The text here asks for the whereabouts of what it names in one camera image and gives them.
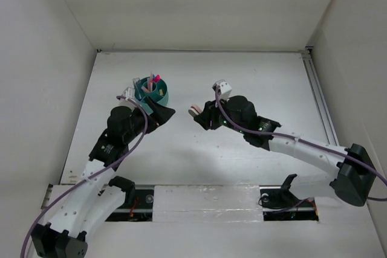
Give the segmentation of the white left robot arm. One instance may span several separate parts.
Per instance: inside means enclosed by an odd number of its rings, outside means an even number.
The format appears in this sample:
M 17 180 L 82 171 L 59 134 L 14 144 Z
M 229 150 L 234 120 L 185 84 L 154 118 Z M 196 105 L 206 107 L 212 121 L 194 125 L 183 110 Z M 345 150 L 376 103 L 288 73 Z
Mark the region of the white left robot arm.
M 30 231 L 39 257 L 85 257 L 88 242 L 96 230 L 119 207 L 132 207 L 136 201 L 135 183 L 116 175 L 122 161 L 133 152 L 129 144 L 138 143 L 164 125 L 175 110 L 146 98 L 150 114 L 135 100 L 114 107 L 102 132 L 89 154 L 78 182 L 46 207 L 60 203 L 58 211 L 45 224 L 38 221 Z

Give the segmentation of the pink highlighter clear cap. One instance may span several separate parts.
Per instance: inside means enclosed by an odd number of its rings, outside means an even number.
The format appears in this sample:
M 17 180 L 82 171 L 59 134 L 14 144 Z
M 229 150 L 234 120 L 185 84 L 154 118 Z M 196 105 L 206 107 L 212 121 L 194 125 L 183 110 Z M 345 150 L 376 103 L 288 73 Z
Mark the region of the pink highlighter clear cap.
M 145 87 L 145 86 L 142 86 L 141 87 L 142 88 L 142 90 L 144 91 L 144 92 L 147 92 L 147 93 L 150 93 L 151 92 L 151 90 L 149 90 L 147 87 Z

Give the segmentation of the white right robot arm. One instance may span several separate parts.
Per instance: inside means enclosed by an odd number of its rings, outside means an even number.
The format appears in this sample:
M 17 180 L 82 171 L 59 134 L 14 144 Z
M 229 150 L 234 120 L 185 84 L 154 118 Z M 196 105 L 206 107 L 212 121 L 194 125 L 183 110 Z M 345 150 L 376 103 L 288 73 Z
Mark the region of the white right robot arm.
M 205 130 L 225 126 L 241 133 L 254 147 L 290 156 L 323 171 L 310 176 L 292 173 L 275 189 L 262 190 L 260 202 L 265 208 L 285 210 L 317 196 L 339 198 L 356 207 L 371 199 L 376 170 L 366 149 L 358 144 L 341 147 L 308 141 L 287 132 L 277 121 L 259 116 L 253 103 L 240 95 L 208 101 L 203 109 L 192 105 L 189 114 Z

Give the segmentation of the thin pink pen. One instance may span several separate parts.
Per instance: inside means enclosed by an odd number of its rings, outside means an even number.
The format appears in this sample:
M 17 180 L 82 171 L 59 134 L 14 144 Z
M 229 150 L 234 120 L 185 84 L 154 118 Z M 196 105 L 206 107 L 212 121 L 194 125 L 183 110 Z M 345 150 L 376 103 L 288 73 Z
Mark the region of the thin pink pen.
M 153 91 L 153 80 L 154 80 L 154 75 L 153 73 L 150 73 L 149 79 L 148 79 L 148 90 L 149 92 Z

